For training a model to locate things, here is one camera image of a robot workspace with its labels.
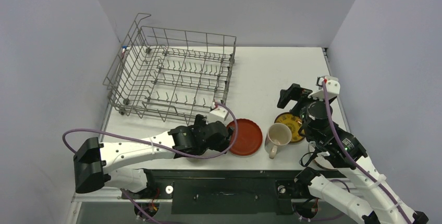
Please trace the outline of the red plastic plate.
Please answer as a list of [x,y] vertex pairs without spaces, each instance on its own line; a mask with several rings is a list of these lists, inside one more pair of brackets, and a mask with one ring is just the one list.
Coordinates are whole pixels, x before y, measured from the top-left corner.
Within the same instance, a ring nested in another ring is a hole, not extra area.
[[237,119],[237,123],[239,125],[239,136],[229,151],[238,156],[251,156],[262,145],[262,131],[254,121],[249,119]]

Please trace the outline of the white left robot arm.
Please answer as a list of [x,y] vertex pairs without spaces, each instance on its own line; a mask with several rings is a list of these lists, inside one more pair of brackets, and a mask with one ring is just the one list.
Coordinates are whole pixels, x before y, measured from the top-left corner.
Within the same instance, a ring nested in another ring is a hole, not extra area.
[[89,138],[73,156],[75,192],[92,193],[106,186],[149,198],[156,190],[152,172],[131,165],[157,159],[201,158],[208,150],[222,153],[232,143],[235,129],[219,120],[208,123],[197,115],[190,126],[178,126],[139,141]]

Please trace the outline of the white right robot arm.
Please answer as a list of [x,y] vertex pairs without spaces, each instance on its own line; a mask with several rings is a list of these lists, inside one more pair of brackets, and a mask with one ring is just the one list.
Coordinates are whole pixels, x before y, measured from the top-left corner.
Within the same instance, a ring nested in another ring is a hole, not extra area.
[[325,82],[319,87],[315,95],[294,83],[280,91],[277,107],[296,102],[290,113],[301,119],[299,134],[314,145],[311,158],[323,155],[360,196],[340,188],[308,165],[294,178],[295,192],[324,200],[357,223],[428,223],[425,213],[412,209],[394,193],[359,140],[333,122],[330,104],[335,96]]

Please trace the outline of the cream mug with dragon print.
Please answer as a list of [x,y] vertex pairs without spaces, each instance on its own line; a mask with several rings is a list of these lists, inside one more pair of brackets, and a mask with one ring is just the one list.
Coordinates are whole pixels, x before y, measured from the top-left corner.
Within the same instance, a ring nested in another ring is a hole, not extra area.
[[292,133],[288,126],[283,123],[274,123],[266,133],[264,148],[270,159],[274,159],[280,149],[291,141]]

